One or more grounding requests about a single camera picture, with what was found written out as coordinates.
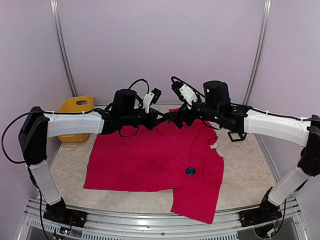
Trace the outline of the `magenta t-shirt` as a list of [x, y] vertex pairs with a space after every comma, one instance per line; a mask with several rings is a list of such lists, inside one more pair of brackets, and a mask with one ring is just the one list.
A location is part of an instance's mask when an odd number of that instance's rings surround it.
[[[182, 129], [161, 123], [153, 130], [125, 126], [98, 135], [87, 165], [84, 188], [125, 192], [173, 191], [171, 211], [211, 224], [223, 181], [224, 159], [211, 145], [216, 132], [196, 120]], [[189, 176], [187, 167], [196, 169]]]

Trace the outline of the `yellow plastic basket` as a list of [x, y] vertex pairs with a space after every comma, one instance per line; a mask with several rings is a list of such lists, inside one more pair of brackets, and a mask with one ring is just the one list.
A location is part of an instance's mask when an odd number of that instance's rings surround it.
[[[94, 97], [90, 95], [77, 96], [67, 99], [59, 109], [63, 113], [87, 112], [95, 108]], [[70, 134], [58, 136], [62, 143], [81, 143], [88, 139], [89, 134]]]

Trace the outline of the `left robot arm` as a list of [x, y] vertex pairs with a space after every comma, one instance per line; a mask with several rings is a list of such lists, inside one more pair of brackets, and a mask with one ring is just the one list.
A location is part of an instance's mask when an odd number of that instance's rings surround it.
[[168, 119], [150, 106], [161, 95], [157, 88], [140, 98], [132, 89], [120, 89], [113, 102], [106, 108], [95, 108], [82, 112], [44, 111], [39, 106], [24, 113], [26, 117], [18, 141], [30, 179], [38, 189], [40, 199], [46, 201], [40, 218], [52, 222], [83, 228], [87, 213], [66, 207], [47, 164], [47, 139], [67, 135], [120, 133], [124, 126], [138, 129], [140, 126], [152, 130]]

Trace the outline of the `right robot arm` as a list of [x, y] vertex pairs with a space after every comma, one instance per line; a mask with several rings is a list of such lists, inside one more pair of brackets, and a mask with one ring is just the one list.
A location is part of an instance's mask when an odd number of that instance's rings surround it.
[[299, 191], [311, 178], [320, 174], [320, 118], [294, 117], [270, 113], [252, 106], [231, 102], [228, 85], [219, 80], [203, 84], [203, 93], [173, 76], [171, 88], [183, 102], [177, 114], [177, 126], [191, 126], [195, 120], [216, 123], [227, 129], [228, 135], [238, 135], [243, 141], [247, 134], [264, 135], [285, 140], [302, 147], [300, 159], [284, 178], [264, 195], [259, 207], [239, 213], [242, 227], [254, 226], [284, 218], [282, 203]]

